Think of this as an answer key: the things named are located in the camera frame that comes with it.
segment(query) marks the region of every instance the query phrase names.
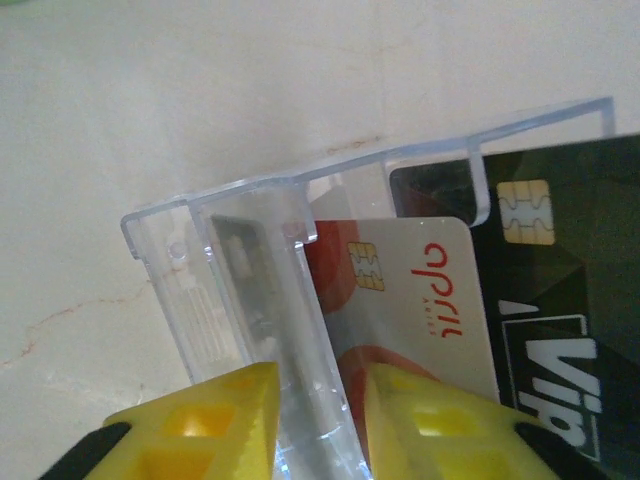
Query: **transparent acrylic stand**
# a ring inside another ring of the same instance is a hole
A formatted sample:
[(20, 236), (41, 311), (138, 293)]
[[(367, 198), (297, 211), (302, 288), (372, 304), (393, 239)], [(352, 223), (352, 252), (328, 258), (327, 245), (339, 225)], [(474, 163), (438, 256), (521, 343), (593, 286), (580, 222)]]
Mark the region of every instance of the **transparent acrylic stand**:
[(390, 171), (457, 153), (469, 161), (473, 224), (480, 224), (491, 207), (482, 146), (585, 115), (600, 116), (602, 136), (615, 134), (611, 98), (576, 101), (457, 136), (241, 180), (122, 219), (192, 382), (257, 361), (279, 363), (274, 478), (371, 478), (304, 254), (317, 237), (314, 221), (394, 217)]

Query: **visa logo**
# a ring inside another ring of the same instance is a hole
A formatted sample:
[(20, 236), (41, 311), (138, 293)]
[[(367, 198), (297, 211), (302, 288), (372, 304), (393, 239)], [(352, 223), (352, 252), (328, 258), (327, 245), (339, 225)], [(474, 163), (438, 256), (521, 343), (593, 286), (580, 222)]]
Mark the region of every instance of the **visa logo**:
[(538, 417), (583, 455), (599, 460), (601, 388), (591, 373), (598, 352), (595, 340), (586, 336), (586, 318), (511, 320), (503, 322), (502, 329), (514, 406)]

